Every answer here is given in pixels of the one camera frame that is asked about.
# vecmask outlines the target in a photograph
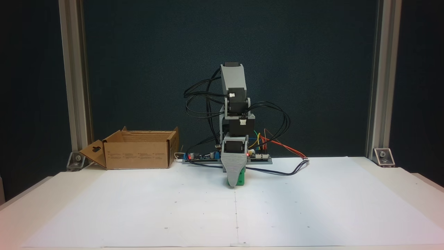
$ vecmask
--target red wire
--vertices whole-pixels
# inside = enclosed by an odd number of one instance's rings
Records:
[[[262,138],[262,140],[269,141],[268,139],[266,139],[266,138],[263,137],[262,135],[261,135],[261,138]],[[281,145],[281,146],[283,146],[283,147],[289,149],[290,151],[294,152],[295,154],[297,154],[298,156],[300,156],[300,157],[303,158],[303,159],[308,159],[308,157],[306,157],[303,153],[297,151],[296,149],[290,148],[289,146],[284,145],[284,144],[282,144],[282,143],[280,143],[280,142],[277,142],[277,141],[271,141],[271,142],[274,143],[274,144]]]

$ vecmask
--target open cardboard box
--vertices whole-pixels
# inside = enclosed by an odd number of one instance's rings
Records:
[[[106,169],[167,169],[179,149],[179,129],[115,132],[80,151]]]

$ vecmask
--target white paper sheet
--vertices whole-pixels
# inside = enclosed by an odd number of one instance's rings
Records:
[[[236,210],[225,178],[182,165],[109,170],[24,246],[230,246]]]
[[[263,168],[289,172],[295,158]],[[346,157],[291,177],[248,170],[111,170],[23,246],[356,246],[442,244],[444,230]]]
[[[295,166],[274,163],[278,171]],[[239,241],[250,246],[444,243],[444,230],[347,157],[314,158],[291,178],[246,178],[236,204]]]

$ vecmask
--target gray gripper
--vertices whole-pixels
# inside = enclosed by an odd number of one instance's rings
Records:
[[[247,155],[244,153],[223,153],[221,161],[226,169],[229,185],[236,186],[239,174],[247,163]]]

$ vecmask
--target black cable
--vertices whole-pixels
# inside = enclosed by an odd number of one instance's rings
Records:
[[[212,79],[215,78],[216,75],[220,72],[220,70],[221,70],[221,68],[218,67],[218,69],[216,69],[216,71],[213,73],[213,75],[211,76],[211,78],[212,78]],[[206,91],[207,91],[207,92],[210,91],[210,85],[211,85],[212,82],[213,82],[213,81],[208,81],[208,84],[207,84],[207,86],[206,86]],[[211,104],[210,104],[210,100],[209,100],[208,98],[207,98],[207,100],[206,100],[206,112],[207,112],[207,113],[211,113]],[[219,143],[219,138],[218,138],[218,136],[217,136],[217,134],[216,134],[216,132],[215,132],[215,130],[214,130],[214,127],[213,127],[213,118],[212,118],[212,117],[209,117],[207,120],[208,120],[208,125],[210,126],[210,130],[211,130],[211,132],[213,133],[214,141],[216,142],[216,145],[219,145],[219,144],[220,144],[220,143]]]
[[[258,168],[250,168],[250,167],[246,167],[246,169],[255,170],[255,171],[259,171],[259,172],[263,172],[263,173],[272,173],[272,174],[283,175],[283,176],[291,176],[291,175],[294,175],[297,172],[299,172],[299,170],[301,170],[302,166],[308,162],[310,162],[310,161],[309,160],[301,161],[301,163],[299,163],[291,173],[284,173],[284,172],[279,172],[279,171],[274,171],[274,170],[269,170],[269,169],[258,169]]]
[[[226,97],[227,95],[210,92],[210,85],[211,85],[211,83],[212,83],[214,80],[217,80],[217,79],[220,79],[220,78],[221,78],[221,77],[216,77],[217,74],[220,72],[220,70],[221,70],[221,69],[220,69],[220,67],[219,67],[219,68],[213,73],[213,75],[211,76],[210,79],[205,79],[205,80],[199,81],[199,82],[193,84],[191,87],[187,88],[187,89],[183,92],[183,97],[184,97],[184,98],[190,97],[190,98],[186,101],[186,104],[185,104],[185,112],[187,113],[187,115],[189,115],[189,116],[191,116],[191,117],[194,117],[194,118],[201,118],[201,119],[205,119],[205,118],[206,118],[206,119],[207,119],[207,121],[208,121],[208,125],[210,126],[211,133],[213,134],[213,137],[214,137],[214,141],[216,142],[217,145],[220,144],[220,143],[219,143],[218,136],[217,136],[217,134],[216,134],[216,132],[215,132],[215,130],[214,130],[214,127],[213,127],[213,119],[212,119],[212,118],[213,118],[213,117],[217,117],[217,116],[219,116],[219,114],[223,114],[223,112],[212,112],[210,102],[213,101],[213,102],[215,102],[215,103],[218,103],[218,104],[222,104],[222,105],[223,105],[223,104],[224,104],[223,101],[216,100],[216,99],[214,99],[214,98],[212,98],[212,97]],[[192,92],[192,91],[194,91],[197,87],[201,86],[201,85],[204,84],[204,83],[207,83],[206,91],[195,91],[195,92]],[[205,97],[205,99],[206,99],[206,112],[197,112],[197,111],[191,110],[191,109],[189,108],[189,104],[191,103],[191,101],[192,101],[196,96],[202,96],[202,97]],[[206,115],[206,116],[204,116],[204,117],[198,117],[198,116],[191,115],[189,112],[193,112],[193,113],[197,113],[197,114],[204,114],[204,115]]]
[[[282,115],[283,115],[283,121],[282,121],[281,127],[277,130],[277,132],[274,134],[274,136],[272,136],[269,140],[267,140],[267,141],[265,141],[263,143],[260,143],[259,145],[255,145],[255,147],[260,147],[260,146],[262,146],[264,144],[269,143],[270,141],[278,139],[283,134],[285,134],[285,132],[287,132],[287,130],[289,129],[289,127],[291,125],[290,116],[286,112],[284,112],[279,106],[277,106],[276,104],[274,104],[272,102],[269,102],[269,101],[259,101],[257,103],[252,104],[242,114],[242,118],[245,118],[249,111],[251,111],[253,109],[258,109],[258,108],[269,108],[269,109],[274,109],[274,110],[277,110],[277,111],[281,112]]]

